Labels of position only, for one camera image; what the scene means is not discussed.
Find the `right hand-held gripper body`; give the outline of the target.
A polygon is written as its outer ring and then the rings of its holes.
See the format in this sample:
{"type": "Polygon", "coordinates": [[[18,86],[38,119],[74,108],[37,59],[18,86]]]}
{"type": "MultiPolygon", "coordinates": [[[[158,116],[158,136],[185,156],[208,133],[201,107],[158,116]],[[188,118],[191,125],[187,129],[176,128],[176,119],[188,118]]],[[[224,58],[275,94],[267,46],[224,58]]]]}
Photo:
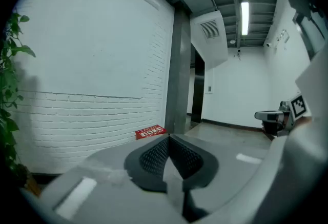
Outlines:
{"type": "Polygon", "coordinates": [[[276,136],[288,135],[297,125],[299,125],[305,115],[309,112],[307,103],[301,93],[297,93],[292,98],[281,101],[276,118],[276,136]]]}

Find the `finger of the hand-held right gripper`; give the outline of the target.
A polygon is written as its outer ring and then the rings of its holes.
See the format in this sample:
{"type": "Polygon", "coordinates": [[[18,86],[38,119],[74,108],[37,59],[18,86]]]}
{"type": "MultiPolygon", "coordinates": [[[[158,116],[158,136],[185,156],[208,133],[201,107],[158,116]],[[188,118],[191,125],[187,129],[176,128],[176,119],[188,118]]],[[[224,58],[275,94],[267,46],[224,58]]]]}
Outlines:
{"type": "Polygon", "coordinates": [[[254,117],[261,121],[283,121],[284,113],[281,111],[259,111],[255,112],[254,117]]]}
{"type": "Polygon", "coordinates": [[[266,135],[278,136],[278,132],[282,130],[282,124],[263,121],[262,129],[266,135]]]}

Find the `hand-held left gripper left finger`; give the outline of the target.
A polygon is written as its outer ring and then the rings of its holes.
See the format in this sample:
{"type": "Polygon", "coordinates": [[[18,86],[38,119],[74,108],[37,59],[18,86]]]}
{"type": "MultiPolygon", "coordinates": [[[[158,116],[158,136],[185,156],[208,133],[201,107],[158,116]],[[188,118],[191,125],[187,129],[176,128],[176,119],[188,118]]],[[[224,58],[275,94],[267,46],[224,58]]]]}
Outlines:
{"type": "Polygon", "coordinates": [[[133,150],[125,159],[124,169],[131,181],[144,191],[165,193],[163,181],[169,158],[169,137],[161,136],[133,150]]]}

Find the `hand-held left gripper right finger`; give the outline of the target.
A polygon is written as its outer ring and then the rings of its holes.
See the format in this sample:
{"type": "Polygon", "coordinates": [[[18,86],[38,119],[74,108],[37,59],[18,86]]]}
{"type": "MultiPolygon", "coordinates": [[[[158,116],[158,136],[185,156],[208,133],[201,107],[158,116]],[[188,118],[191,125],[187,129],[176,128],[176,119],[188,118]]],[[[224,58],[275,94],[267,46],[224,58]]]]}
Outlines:
{"type": "Polygon", "coordinates": [[[183,191],[208,186],[219,169],[214,155],[176,135],[169,136],[169,158],[183,179],[183,191]]]}

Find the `red fire extinguisher box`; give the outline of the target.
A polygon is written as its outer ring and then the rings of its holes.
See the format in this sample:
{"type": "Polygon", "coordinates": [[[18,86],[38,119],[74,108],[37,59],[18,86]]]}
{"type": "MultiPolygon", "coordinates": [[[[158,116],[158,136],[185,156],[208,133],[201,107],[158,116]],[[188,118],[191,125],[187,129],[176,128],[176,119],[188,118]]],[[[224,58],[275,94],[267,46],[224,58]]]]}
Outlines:
{"type": "Polygon", "coordinates": [[[141,130],[135,131],[136,139],[143,139],[155,135],[165,134],[167,130],[159,125],[150,126],[141,130]]]}

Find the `dark grey pillar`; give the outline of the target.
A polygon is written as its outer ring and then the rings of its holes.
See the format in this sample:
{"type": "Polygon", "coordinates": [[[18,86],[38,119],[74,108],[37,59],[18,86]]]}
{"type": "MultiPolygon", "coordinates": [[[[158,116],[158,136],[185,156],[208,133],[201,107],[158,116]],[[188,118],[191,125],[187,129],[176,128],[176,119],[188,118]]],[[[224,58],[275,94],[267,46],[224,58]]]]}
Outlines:
{"type": "Polygon", "coordinates": [[[182,6],[175,7],[166,102],[168,133],[185,132],[191,62],[190,17],[182,6]]]}

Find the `long fluorescent ceiling light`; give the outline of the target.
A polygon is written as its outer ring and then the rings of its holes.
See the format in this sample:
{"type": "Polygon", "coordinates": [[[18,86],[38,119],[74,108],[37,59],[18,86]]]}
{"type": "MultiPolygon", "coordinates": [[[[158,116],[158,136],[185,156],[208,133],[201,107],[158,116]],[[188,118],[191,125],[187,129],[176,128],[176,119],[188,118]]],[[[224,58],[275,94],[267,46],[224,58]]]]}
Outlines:
{"type": "Polygon", "coordinates": [[[248,30],[249,30],[249,2],[242,2],[241,3],[241,35],[246,36],[248,35],[248,30]]]}

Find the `brown wooden plant pot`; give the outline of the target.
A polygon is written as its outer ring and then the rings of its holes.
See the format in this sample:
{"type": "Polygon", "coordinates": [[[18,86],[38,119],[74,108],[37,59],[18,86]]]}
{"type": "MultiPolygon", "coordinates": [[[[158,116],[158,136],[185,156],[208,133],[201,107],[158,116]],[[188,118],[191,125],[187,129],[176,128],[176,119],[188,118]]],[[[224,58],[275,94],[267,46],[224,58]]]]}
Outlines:
{"type": "Polygon", "coordinates": [[[30,173],[27,174],[24,188],[36,197],[39,197],[42,192],[36,180],[30,173]]]}

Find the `green leafy potted plant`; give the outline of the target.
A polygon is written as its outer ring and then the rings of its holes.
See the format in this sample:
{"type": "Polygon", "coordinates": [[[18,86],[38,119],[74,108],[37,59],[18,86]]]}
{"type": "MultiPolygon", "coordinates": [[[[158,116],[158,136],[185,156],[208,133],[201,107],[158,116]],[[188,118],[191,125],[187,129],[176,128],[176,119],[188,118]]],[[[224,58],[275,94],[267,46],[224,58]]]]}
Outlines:
{"type": "Polygon", "coordinates": [[[18,93],[18,78],[13,58],[18,53],[35,57],[33,50],[29,46],[23,45],[19,39],[22,34],[19,25],[28,21],[28,16],[14,11],[5,23],[0,35],[0,153],[4,157],[5,166],[10,171],[10,177],[20,188],[27,187],[29,172],[19,162],[13,134],[19,130],[19,127],[11,118],[8,109],[17,109],[17,103],[24,99],[18,93]]]}

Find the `white wall sign bracket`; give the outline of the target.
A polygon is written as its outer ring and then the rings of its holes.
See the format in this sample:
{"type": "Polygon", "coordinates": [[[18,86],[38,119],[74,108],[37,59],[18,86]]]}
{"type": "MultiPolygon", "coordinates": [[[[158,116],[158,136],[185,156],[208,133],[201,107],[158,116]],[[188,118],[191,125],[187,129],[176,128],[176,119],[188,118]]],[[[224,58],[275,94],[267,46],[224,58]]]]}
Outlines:
{"type": "Polygon", "coordinates": [[[289,33],[287,32],[286,29],[283,29],[281,31],[281,33],[279,34],[279,36],[276,37],[276,41],[277,41],[277,43],[284,42],[286,44],[288,42],[289,38],[290,38],[289,33]]]}

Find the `white ventilation duct with grille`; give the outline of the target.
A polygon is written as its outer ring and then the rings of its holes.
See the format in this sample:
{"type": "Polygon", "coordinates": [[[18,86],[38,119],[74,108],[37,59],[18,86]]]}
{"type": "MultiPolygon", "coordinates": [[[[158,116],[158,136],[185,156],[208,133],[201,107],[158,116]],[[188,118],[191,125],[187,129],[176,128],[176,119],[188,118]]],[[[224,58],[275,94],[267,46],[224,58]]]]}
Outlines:
{"type": "Polygon", "coordinates": [[[223,17],[214,11],[190,20],[191,43],[210,70],[228,59],[228,44],[223,17]]]}

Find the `black wall-mounted screen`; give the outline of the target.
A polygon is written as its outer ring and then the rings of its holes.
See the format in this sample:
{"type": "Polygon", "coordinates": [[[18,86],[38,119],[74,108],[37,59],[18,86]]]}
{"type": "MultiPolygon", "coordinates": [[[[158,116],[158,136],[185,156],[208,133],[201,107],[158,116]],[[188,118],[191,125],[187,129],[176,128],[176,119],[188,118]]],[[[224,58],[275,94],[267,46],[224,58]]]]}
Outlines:
{"type": "Polygon", "coordinates": [[[311,16],[311,7],[310,0],[288,0],[290,6],[296,10],[298,14],[302,14],[303,16],[310,19],[311,16]]]}

